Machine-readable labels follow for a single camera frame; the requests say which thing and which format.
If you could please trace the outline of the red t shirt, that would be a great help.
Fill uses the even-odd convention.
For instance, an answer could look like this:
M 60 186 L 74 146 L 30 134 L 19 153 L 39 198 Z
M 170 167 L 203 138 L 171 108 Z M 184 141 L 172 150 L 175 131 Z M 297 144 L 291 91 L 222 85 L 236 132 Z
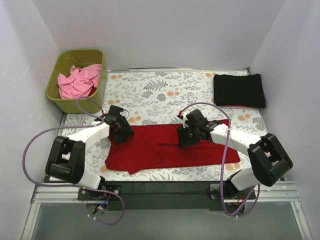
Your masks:
M 222 163 L 224 145 L 200 140 L 180 148 L 179 124 L 134 125 L 123 143 L 112 139 L 105 165 L 109 170 L 134 174 L 141 170 L 184 168 Z

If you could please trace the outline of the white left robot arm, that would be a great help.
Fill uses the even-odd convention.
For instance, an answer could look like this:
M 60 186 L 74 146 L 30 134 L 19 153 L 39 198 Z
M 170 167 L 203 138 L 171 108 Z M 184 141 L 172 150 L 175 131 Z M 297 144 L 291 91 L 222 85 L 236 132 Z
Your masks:
M 46 175 L 89 189 L 95 200 L 103 199 L 107 193 L 105 179 L 85 170 L 86 151 L 103 139 L 111 138 L 121 144 L 134 135 L 124 111 L 111 105 L 108 113 L 97 117 L 89 127 L 66 137 L 57 136 L 45 167 Z

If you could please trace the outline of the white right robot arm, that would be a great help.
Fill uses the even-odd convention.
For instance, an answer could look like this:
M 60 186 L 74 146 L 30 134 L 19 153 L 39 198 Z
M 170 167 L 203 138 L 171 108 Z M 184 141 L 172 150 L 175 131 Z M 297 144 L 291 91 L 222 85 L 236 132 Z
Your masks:
M 183 117 L 177 134 L 180 148 L 204 140 L 224 145 L 249 158 L 251 166 L 233 174 L 224 183 L 224 190 L 232 199 L 256 185 L 273 186 L 293 168 L 291 158 L 274 134 L 259 136 L 231 129 L 219 120 L 207 120 L 198 109 Z

